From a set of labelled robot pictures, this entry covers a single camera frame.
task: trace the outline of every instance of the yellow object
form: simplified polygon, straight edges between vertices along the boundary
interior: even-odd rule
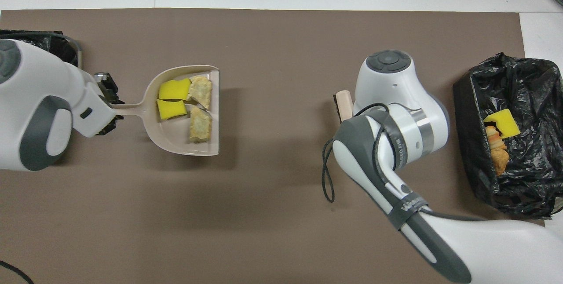
[[[518,129],[518,125],[508,109],[487,116],[483,122],[496,122],[498,130],[501,132],[501,138],[520,134],[520,129]]]
[[[157,99],[157,105],[158,112],[163,120],[187,114],[186,106],[181,100],[178,102],[168,102],[166,100]]]
[[[191,81],[189,78],[184,78],[180,81],[171,80],[164,82],[158,90],[158,98],[187,100],[190,85]]]

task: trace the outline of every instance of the beige dustpan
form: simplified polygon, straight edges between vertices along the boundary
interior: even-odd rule
[[[182,80],[194,76],[207,77],[212,85],[209,114],[212,118],[211,138],[208,142],[191,142],[190,119],[187,116],[161,120],[157,109],[158,90],[169,80]],[[117,114],[139,116],[143,120],[149,138],[162,149],[191,156],[219,154],[219,69],[214,66],[179,66],[165,70],[151,81],[143,100],[138,104],[111,105]],[[186,104],[189,111],[191,104]]]

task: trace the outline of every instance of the food item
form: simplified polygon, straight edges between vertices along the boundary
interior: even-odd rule
[[[512,117],[512,113],[508,109],[503,109],[499,112],[488,115],[483,122],[496,123],[498,130],[501,132],[501,138],[508,138],[520,134],[518,124],[516,124],[516,121]]]
[[[163,120],[187,114],[186,106],[181,100],[169,102],[167,100],[157,99],[157,106],[158,112]]]
[[[491,159],[493,160],[493,165],[498,176],[505,172],[510,157],[508,152],[506,152],[505,142],[502,141],[497,129],[494,126],[487,126],[485,132],[489,139]]]
[[[211,116],[197,106],[193,106],[190,112],[190,140],[192,142],[207,142],[210,137]]]
[[[158,90],[158,98],[187,100],[190,84],[191,80],[189,78],[184,78],[180,81],[171,80],[164,82]]]
[[[191,78],[189,97],[199,102],[205,109],[209,109],[211,102],[211,81],[205,76],[194,76]]]

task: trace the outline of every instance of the gray joint cap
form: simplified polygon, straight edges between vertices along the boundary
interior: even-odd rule
[[[0,39],[0,84],[16,73],[21,61],[22,55],[16,42]]]
[[[410,56],[400,50],[384,50],[366,59],[368,67],[380,73],[396,73],[409,67]]]

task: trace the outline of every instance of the bread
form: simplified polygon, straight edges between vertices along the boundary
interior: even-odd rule
[[[199,102],[205,109],[209,109],[211,102],[211,81],[205,76],[194,76],[191,78],[189,97]]]
[[[211,116],[193,106],[190,112],[190,141],[207,142],[211,137]]]
[[[510,159],[508,152],[506,152],[505,142],[501,139],[497,129],[494,126],[487,126],[485,128],[487,138],[489,139],[489,146],[491,149],[491,159],[497,176],[503,174],[506,170],[506,165]]]

